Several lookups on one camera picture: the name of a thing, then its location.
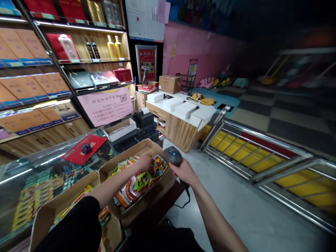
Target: barcode scanner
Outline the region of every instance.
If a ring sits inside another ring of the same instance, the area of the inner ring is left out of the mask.
[[[168,147],[166,149],[164,149],[163,151],[164,156],[166,157],[167,161],[172,163],[173,165],[175,165],[176,167],[180,167],[182,161],[183,161],[183,157],[181,155],[181,153],[174,147]],[[180,184],[184,186],[185,191],[189,197],[189,201],[187,203],[185,203],[182,207],[178,206],[179,208],[184,208],[186,204],[188,204],[190,202],[190,193],[189,193],[189,185],[184,182],[182,179],[180,179]]]

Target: paper roll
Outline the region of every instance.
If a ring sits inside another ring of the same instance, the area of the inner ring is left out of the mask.
[[[149,113],[149,109],[147,107],[142,108],[141,111],[143,112],[144,115]]]

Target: hand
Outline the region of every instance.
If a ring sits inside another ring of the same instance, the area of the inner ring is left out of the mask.
[[[199,181],[196,173],[186,159],[182,160],[180,167],[177,167],[172,163],[169,163],[169,165],[174,173],[188,185],[194,186]]]
[[[137,166],[139,172],[147,172],[151,166],[152,157],[149,154],[143,155],[134,164]]]

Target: metal railing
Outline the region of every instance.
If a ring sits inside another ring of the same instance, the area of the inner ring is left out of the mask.
[[[199,150],[336,234],[336,164],[225,120],[230,109],[220,111]]]

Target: receipt printer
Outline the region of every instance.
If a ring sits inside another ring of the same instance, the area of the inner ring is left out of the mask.
[[[154,115],[151,112],[145,114],[140,110],[133,115],[133,120],[136,122],[137,128],[143,128],[154,122]]]

